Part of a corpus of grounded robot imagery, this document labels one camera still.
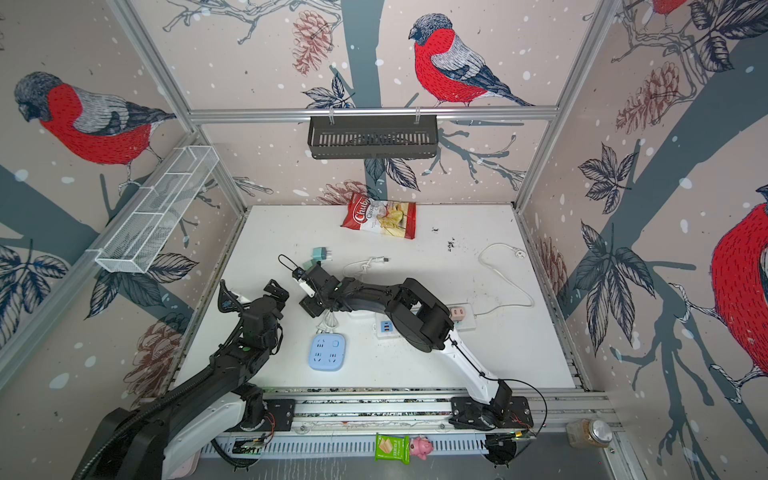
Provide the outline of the long white pastel power strip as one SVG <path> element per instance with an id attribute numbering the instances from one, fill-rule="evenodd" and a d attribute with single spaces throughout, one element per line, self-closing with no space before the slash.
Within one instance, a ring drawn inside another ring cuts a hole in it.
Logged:
<path id="1" fill-rule="evenodd" d="M 470 304 L 449 304 L 450 318 L 457 331 L 474 330 L 477 326 L 476 315 Z M 392 320 L 383 314 L 374 315 L 373 333 L 378 340 L 405 338 Z"/>

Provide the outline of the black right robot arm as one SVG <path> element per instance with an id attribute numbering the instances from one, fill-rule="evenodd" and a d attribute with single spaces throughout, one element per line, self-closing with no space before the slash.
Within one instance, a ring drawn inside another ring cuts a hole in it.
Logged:
<path id="1" fill-rule="evenodd" d="M 353 277 L 341 280 L 319 264 L 292 270 L 305 291 L 300 306 L 311 317 L 326 312 L 373 312 L 386 316 L 395 330 L 414 348 L 436 352 L 465 380 L 465 396 L 451 399 L 448 422 L 456 429 L 492 431 L 533 428 L 527 401 L 515 396 L 510 382 L 486 372 L 455 329 L 451 311 L 420 282 L 375 285 Z"/>

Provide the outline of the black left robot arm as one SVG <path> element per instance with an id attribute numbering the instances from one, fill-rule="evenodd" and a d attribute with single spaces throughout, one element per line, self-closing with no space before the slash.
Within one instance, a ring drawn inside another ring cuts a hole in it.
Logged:
<path id="1" fill-rule="evenodd" d="M 219 285 L 217 306 L 238 322 L 208 364 L 185 382 L 134 409 L 117 408 L 98 425 L 76 479 L 167 479 L 195 452 L 234 427 L 260 401 L 251 379 L 282 342 L 289 293 L 276 281 L 248 303 Z"/>

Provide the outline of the pink charger plug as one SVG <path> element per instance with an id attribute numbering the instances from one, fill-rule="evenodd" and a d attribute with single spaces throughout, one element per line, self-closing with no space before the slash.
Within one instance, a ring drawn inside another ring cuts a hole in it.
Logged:
<path id="1" fill-rule="evenodd" d="M 454 305 L 450 307 L 450 317 L 454 323 L 459 323 L 467 318 L 468 310 L 465 306 Z"/>

